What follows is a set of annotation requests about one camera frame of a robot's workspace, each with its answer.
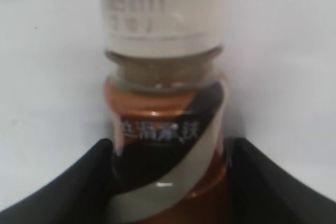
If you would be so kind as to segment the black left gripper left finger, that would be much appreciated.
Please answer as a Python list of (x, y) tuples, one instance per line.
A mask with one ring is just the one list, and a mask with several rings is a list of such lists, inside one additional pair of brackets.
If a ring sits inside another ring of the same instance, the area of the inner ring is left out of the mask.
[(49, 184), (1, 211), (1, 223), (110, 223), (112, 142), (99, 140)]

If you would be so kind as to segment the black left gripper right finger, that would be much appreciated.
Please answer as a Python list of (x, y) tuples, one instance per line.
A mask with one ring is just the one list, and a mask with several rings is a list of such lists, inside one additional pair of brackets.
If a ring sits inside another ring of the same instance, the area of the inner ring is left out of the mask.
[(233, 223), (335, 223), (335, 202), (297, 180), (245, 138), (225, 141)]

